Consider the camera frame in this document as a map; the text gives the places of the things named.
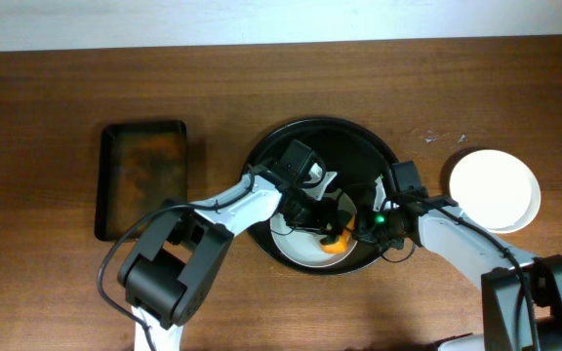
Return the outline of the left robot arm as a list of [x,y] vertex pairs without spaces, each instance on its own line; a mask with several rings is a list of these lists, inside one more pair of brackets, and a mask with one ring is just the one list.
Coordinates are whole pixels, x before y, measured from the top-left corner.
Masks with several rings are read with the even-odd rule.
[[147,215],[117,276],[126,301],[164,330],[183,326],[210,291],[233,239],[260,222],[274,235],[308,234],[323,251],[345,251],[355,215],[325,196],[334,177],[313,149],[293,140],[281,156],[248,166],[221,194]]

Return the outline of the white plate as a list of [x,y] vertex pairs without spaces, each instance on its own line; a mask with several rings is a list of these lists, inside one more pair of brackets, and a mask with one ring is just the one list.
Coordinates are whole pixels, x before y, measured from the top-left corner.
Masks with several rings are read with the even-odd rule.
[[269,221],[272,241],[281,254],[300,267],[324,269],[341,263],[354,251],[357,242],[349,238],[343,253],[325,253],[320,248],[319,240],[323,235],[309,234],[306,231],[292,229],[286,224],[281,214],[276,214]]
[[542,204],[541,187],[532,170],[496,149],[463,156],[449,174],[448,190],[467,217],[496,234],[525,228]]

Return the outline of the white plate bottom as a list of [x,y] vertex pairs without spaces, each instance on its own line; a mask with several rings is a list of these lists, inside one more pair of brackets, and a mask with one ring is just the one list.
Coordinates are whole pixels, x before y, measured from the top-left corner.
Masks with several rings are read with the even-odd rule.
[[281,214],[276,214],[269,221],[272,241],[281,254],[300,267],[324,269],[341,263],[354,251],[357,242],[349,238],[343,253],[325,253],[320,248],[319,240],[323,235],[309,234],[306,231],[292,229],[286,224]]

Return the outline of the green orange sponge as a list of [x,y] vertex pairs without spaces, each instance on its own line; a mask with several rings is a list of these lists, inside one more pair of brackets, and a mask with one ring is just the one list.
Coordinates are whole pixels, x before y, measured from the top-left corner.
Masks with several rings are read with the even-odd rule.
[[343,254],[348,249],[352,232],[355,229],[355,215],[343,215],[339,218],[340,226],[331,230],[323,239],[319,240],[320,248],[327,254]]

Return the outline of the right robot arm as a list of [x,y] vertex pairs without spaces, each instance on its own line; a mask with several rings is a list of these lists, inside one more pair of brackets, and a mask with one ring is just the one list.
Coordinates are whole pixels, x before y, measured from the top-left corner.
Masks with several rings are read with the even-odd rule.
[[376,178],[352,236],[385,253],[405,239],[453,265],[482,294],[483,331],[436,341],[434,350],[562,350],[562,255],[539,257],[468,218],[448,196],[428,195],[413,162]]

